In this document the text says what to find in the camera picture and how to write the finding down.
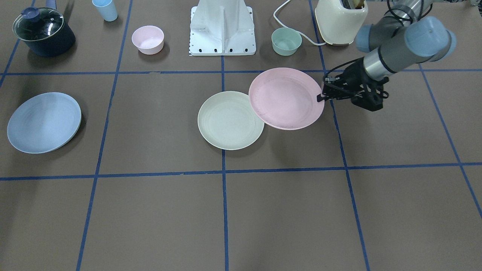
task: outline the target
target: pink plate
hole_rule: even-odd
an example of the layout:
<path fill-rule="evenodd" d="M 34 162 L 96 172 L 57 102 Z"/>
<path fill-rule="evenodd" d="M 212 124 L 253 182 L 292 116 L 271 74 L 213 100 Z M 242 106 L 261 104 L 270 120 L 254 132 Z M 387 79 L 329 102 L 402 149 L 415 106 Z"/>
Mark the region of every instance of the pink plate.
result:
<path fill-rule="evenodd" d="M 314 123 L 325 102 L 317 102 L 321 87 L 308 74 L 292 68 L 273 68 L 258 75 L 249 87 L 254 112 L 266 124 L 297 130 Z"/>

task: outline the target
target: pink bowl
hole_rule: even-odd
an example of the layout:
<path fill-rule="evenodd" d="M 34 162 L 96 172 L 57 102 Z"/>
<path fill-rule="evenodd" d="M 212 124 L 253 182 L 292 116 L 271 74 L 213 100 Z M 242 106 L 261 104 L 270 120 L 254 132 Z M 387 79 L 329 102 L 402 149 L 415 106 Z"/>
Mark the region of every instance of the pink bowl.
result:
<path fill-rule="evenodd" d="M 317 102 L 321 87 L 308 74 L 292 68 L 273 68 L 258 75 L 249 87 L 254 112 L 266 124 L 297 130 L 314 123 L 323 112 Z"/>
<path fill-rule="evenodd" d="M 164 47 L 164 32 L 155 26 L 143 26 L 132 34 L 132 43 L 144 54 L 156 54 Z"/>

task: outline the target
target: white cable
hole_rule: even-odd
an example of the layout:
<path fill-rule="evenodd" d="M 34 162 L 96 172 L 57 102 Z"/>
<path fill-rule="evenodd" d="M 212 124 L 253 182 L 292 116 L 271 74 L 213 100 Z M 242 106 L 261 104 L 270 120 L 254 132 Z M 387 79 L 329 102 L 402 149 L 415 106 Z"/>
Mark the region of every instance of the white cable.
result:
<path fill-rule="evenodd" d="M 276 17 L 276 13 L 282 8 L 284 7 L 287 3 L 289 3 L 289 1 L 291 0 L 287 0 L 285 3 L 283 3 L 283 5 L 279 6 L 274 12 L 273 12 L 273 17 L 274 19 L 282 26 L 282 27 L 286 27 L 286 28 L 289 28 L 287 26 L 285 26 L 277 17 Z M 301 33 L 300 31 L 296 30 L 298 33 L 300 33 L 301 36 L 305 37 L 309 42 L 311 42 L 313 45 L 316 45 L 316 46 L 322 46 L 322 45 L 325 45 L 326 42 L 323 42 L 323 43 L 316 43 L 314 41 L 312 41 L 310 38 L 308 38 L 308 36 L 306 36 L 305 34 Z"/>

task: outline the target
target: plate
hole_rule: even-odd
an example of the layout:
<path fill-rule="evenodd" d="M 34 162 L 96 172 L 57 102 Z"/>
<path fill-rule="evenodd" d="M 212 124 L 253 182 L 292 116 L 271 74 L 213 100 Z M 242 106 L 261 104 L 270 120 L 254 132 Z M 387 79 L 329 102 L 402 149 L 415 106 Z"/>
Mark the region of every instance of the plate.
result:
<path fill-rule="evenodd" d="M 64 93 L 44 93 L 15 110 L 8 122 L 7 136 L 19 151 L 45 153 L 72 139 L 80 120 L 80 107 L 74 98 Z"/>
<path fill-rule="evenodd" d="M 225 91 L 207 99 L 199 109 L 198 127 L 211 145 L 235 150 L 254 143 L 265 124 L 253 112 L 248 95 Z"/>
<path fill-rule="evenodd" d="M 292 68 L 273 68 L 259 74 L 249 87 L 254 112 L 266 124 L 297 130 L 314 123 L 325 102 L 317 102 L 321 87 L 308 74 Z"/>

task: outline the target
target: pot handle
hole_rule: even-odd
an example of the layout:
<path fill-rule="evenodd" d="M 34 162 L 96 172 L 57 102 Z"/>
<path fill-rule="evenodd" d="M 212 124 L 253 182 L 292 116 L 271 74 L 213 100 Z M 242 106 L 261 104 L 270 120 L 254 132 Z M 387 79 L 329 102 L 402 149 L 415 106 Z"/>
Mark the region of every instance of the pot handle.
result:
<path fill-rule="evenodd" d="M 45 6 L 51 9 L 57 9 L 57 3 L 55 0 L 46 0 Z"/>

